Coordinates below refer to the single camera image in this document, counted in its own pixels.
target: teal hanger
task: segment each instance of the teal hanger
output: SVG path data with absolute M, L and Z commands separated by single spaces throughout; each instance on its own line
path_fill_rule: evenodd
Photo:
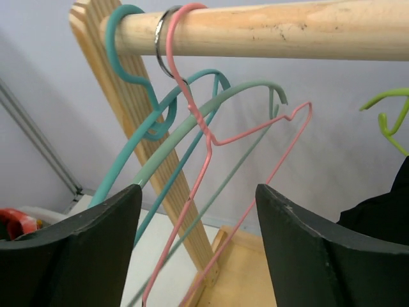
M 207 116 L 210 114 L 213 110 L 218 109 L 221 104 L 223 104 L 227 99 L 231 98 L 232 96 L 240 93 L 241 91 L 244 91 L 249 88 L 257 87 L 257 86 L 267 86 L 270 89 L 270 102 L 269 102 L 269 117 L 270 119 L 275 118 L 277 116 L 277 113 L 279 111 L 279 105 L 274 105 L 274 90 L 278 93 L 280 101 L 282 104 L 288 104 L 286 95 L 284 90 L 277 84 L 272 83 L 270 81 L 253 81 L 253 82 L 247 82 L 243 83 L 238 86 L 234 86 L 232 88 L 229 88 L 222 93 L 218 94 L 216 97 L 212 98 L 209 100 L 207 103 L 205 103 L 202 107 L 199 108 L 201 114 L 203 116 Z M 156 172 L 156 169 L 163 163 L 163 161 L 166 159 L 167 155 L 176 147 L 176 145 L 197 125 L 196 119 L 190 115 L 181 125 L 179 125 L 174 132 L 161 144 L 161 146 L 156 150 L 156 152 L 153 153 L 153 155 L 148 159 L 148 161 L 144 164 L 144 166 L 141 168 L 141 170 L 138 172 L 138 174 L 135 176 L 133 183 L 134 184 L 139 184 L 141 187 L 144 187 L 144 185 L 149 181 L 150 177 Z M 233 175 L 237 172 L 239 167 L 243 164 L 243 162 L 246 160 L 246 158 L 250 155 L 250 153 L 253 151 L 253 149 L 257 146 L 257 144 L 261 141 L 261 139 L 264 137 L 264 135 L 267 133 L 269 128 L 271 127 L 268 126 L 266 127 L 262 133 L 259 135 L 257 140 L 251 145 L 251 147 L 246 151 L 246 153 L 243 155 L 242 158 L 237 162 L 236 166 L 230 171 L 229 175 L 226 177 L 226 179 L 223 181 L 223 183 L 220 185 L 220 187 L 216 190 L 215 194 L 212 195 L 212 197 L 209 199 L 207 204 L 201 209 L 200 213 L 197 215 L 193 223 L 186 229 L 185 233 L 179 238 L 179 240 L 174 243 L 173 247 L 169 251 L 166 260 L 164 262 L 165 264 L 170 260 L 170 258 L 174 255 L 176 250 L 182 245 L 183 241 L 189 236 L 190 232 L 195 228 L 196 224 L 201 220 L 203 215 L 206 213 L 206 211 L 209 209 L 209 207 L 213 204 L 215 199 L 218 197 L 218 195 L 223 191 L 225 186 L 228 184 L 228 182 L 231 180 Z M 148 223 L 151 221 L 152 217 L 156 213 L 157 209 L 159 208 L 159 205 L 161 201 L 158 201 L 160 197 L 157 199 L 157 201 L 153 204 L 152 208 L 148 212 L 147 216 L 145 217 L 144 221 L 139 225 L 137 229 L 137 234 L 135 236 L 135 242 L 134 245 L 137 244 L 138 240 L 141 238 L 142 234 L 144 233 Z M 145 281 L 144 285 L 138 290 L 136 295 L 133 297 L 131 302 L 128 304 L 128 307 L 134 306 L 137 300 L 142 296 L 144 289 L 146 288 L 148 284 L 149 278 Z
M 129 157 L 132 155 L 137 144 L 142 140 L 142 138 L 149 139 L 151 141 L 158 140 L 162 138 L 165 133 L 168 131 L 169 127 L 173 124 L 174 119 L 176 117 L 176 106 L 177 106 L 177 96 L 181 93 L 181 89 L 179 86 L 175 87 L 166 97 L 163 99 L 161 103 L 158 104 L 158 100 L 156 98 L 156 94 L 153 90 L 153 86 L 149 82 L 149 80 L 137 76 L 137 75 L 130 75 L 121 66 L 119 57 L 116 53 L 115 44 L 114 44 L 114 36 L 115 36 L 115 29 L 120 22 L 120 20 L 131 13 L 142 13 L 143 11 L 133 5 L 123 5 L 119 6 L 116 10 L 113 11 L 111 14 L 108 23 L 107 23 L 107 31 L 105 33 L 105 42 L 106 42 L 106 49 L 108 54 L 109 63 L 112 65 L 113 70 L 126 82 L 139 84 L 144 86 L 148 91 L 148 97 L 153 107 L 153 112 L 143 121 L 143 123 L 138 127 L 138 129 L 134 132 L 132 137 L 128 140 L 126 145 L 123 147 L 120 154 L 115 159 L 114 163 L 112 164 L 111 168 L 109 169 L 108 173 L 106 174 L 105 178 L 102 180 L 102 183 L 99 185 L 98 189 L 94 197 L 89 204 L 89 208 L 98 205 L 99 203 L 103 202 L 107 197 L 109 191 L 112 188 L 115 180 L 117 179 L 119 173 L 123 169 L 125 163 L 128 161 Z M 198 80 L 199 78 L 213 74 L 215 75 L 214 84 L 213 84 L 213 93 L 212 96 L 216 96 L 219 90 L 219 83 L 221 84 L 223 90 L 230 88 L 230 83 L 227 78 L 218 70 L 208 69 L 202 70 L 190 78 L 188 78 L 187 82 L 189 84 L 193 83 L 194 81 Z M 164 123 L 157 122 L 158 118 L 162 115 L 163 111 L 169 107 L 169 111 Z M 209 124 L 213 117 L 215 116 L 217 109 L 215 109 L 209 117 L 206 119 L 207 124 Z M 153 130 L 156 133 L 150 134 L 149 130 Z M 199 143 L 203 133 L 199 132 L 195 137 L 193 143 L 189 146 L 188 150 L 186 151 L 185 155 L 183 156 L 182 160 L 179 162 L 179 165 L 175 169 L 174 173 L 172 174 L 171 178 L 169 179 L 168 183 L 165 185 L 162 193 L 168 192 L 170 189 L 173 181 L 179 175 L 182 167 L 187 162 L 187 159 L 190 157 L 191 153 L 195 149 L 196 145 Z
M 403 120 L 406 117 L 406 114 L 409 112 L 409 88 L 396 88 L 393 90 L 385 91 L 379 95 L 372 98 L 367 104 L 363 105 L 359 111 L 368 110 L 373 107 L 379 101 L 387 97 L 396 97 L 396 96 L 406 96 L 406 102 L 400 112 L 392 130 L 388 129 L 388 119 L 385 113 L 380 113 L 378 115 L 379 128 L 383 136 L 385 136 L 388 141 L 390 141 L 402 154 L 409 156 L 409 152 L 406 151 L 392 136 L 398 131 L 400 126 L 403 123 Z

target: clothing rack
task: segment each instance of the clothing rack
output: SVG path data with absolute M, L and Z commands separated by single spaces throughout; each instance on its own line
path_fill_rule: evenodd
M 146 91 L 130 85 L 112 70 L 104 47 L 107 18 L 119 0 L 77 0 L 70 10 L 72 31 L 129 138 L 152 112 Z M 174 53 L 184 56 L 266 58 L 409 60 L 409 0 L 349 0 L 271 4 L 195 10 L 178 26 Z M 116 48 L 125 70 L 148 78 L 141 55 L 155 54 L 155 30 L 160 13 L 125 17 L 116 31 Z M 161 49 L 165 48 L 162 36 Z M 142 140 L 135 154 L 143 165 L 159 141 Z M 152 176 L 157 194 L 179 163 L 175 151 Z M 175 224 L 189 187 L 183 172 L 163 205 Z M 190 206 L 180 235 L 197 216 Z M 184 245 L 201 272 L 226 239 L 222 226 L 210 244 L 199 223 Z M 276 306 L 261 237 L 238 232 L 229 248 L 190 298 L 193 306 Z

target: wooden rod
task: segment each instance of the wooden rod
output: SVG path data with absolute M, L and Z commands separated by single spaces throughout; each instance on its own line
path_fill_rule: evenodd
M 155 54 L 161 13 L 125 17 L 116 32 L 121 54 Z M 178 25 L 182 56 L 409 60 L 409 0 L 338 0 L 209 8 Z M 104 40 L 107 18 L 100 25 Z M 164 52 L 166 35 L 162 35 Z
M 121 5 L 119 0 L 77 0 L 70 10 L 69 19 L 72 31 L 88 64 L 104 91 L 124 133 L 130 138 L 153 109 L 146 90 L 142 86 L 126 83 L 115 74 L 108 62 L 105 48 L 98 37 L 98 27 L 101 20 L 105 16 L 109 16 L 119 5 Z M 140 56 L 122 55 L 120 61 L 126 71 L 148 79 L 148 74 Z M 159 141 L 143 139 L 138 144 L 135 153 L 141 165 L 145 164 L 168 135 L 166 134 Z M 176 151 L 173 150 L 151 177 L 150 182 L 157 194 L 162 192 L 178 163 L 179 158 Z M 183 205 L 189 197 L 189 192 L 190 189 L 185 175 L 181 172 L 163 201 L 163 206 L 172 223 L 177 222 Z M 185 230 L 192 224 L 197 215 L 197 208 L 192 203 L 180 228 L 179 235 L 185 233 Z M 212 247 L 202 222 L 198 223 L 192 230 L 184 241 L 184 245 L 197 270 L 202 271 L 213 256 Z M 205 285 L 212 286 L 216 282 L 218 274 L 219 267 L 216 264 L 207 276 Z

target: hanger hook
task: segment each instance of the hanger hook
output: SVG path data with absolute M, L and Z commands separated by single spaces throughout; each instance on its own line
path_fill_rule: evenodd
M 166 21 L 166 17 L 173 14 L 174 12 L 177 12 L 181 8 L 181 5 L 175 5 L 172 6 L 170 9 L 168 9 L 159 19 L 158 25 L 156 26 L 155 30 L 155 52 L 156 52 L 156 59 L 158 60 L 159 67 L 163 70 L 163 72 L 170 78 L 174 79 L 173 74 L 171 71 L 165 66 L 165 63 L 162 60 L 162 56 L 160 55 L 160 34 L 163 29 L 164 22 Z M 183 79 L 183 82 L 186 83 L 187 86 L 189 84 L 185 79 Z

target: wooden upright support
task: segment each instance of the wooden upright support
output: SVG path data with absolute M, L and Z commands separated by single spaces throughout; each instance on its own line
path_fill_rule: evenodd
M 117 30 L 118 52 L 155 54 L 155 28 L 161 15 L 125 18 Z M 309 1 L 194 10 L 176 28 L 174 54 L 409 61 L 408 15 L 409 0 Z M 103 20 L 100 35 L 105 27 Z M 165 39 L 162 35 L 162 52 Z
M 152 112 L 152 108 L 148 95 L 142 86 L 122 81 L 112 70 L 104 45 L 99 37 L 101 21 L 119 5 L 121 5 L 119 0 L 77 0 L 70 10 L 69 19 L 72 31 L 96 79 L 123 131 L 129 138 Z M 124 55 L 120 56 L 120 60 L 126 71 L 148 78 L 140 56 Z M 135 149 L 139 162 L 143 165 L 167 137 L 168 134 L 161 140 L 154 142 L 142 140 Z M 172 151 L 150 180 L 156 193 L 159 194 L 163 190 L 178 163 L 178 156 L 175 151 Z M 185 175 L 181 172 L 163 201 L 163 206 L 174 224 L 189 196 L 189 191 Z M 184 233 L 196 216 L 197 208 L 192 203 L 180 228 L 180 235 Z M 184 245 L 197 270 L 202 271 L 213 256 L 213 251 L 201 222 L 192 230 Z M 218 265 L 215 265 L 206 279 L 206 286 L 215 283 L 218 273 Z

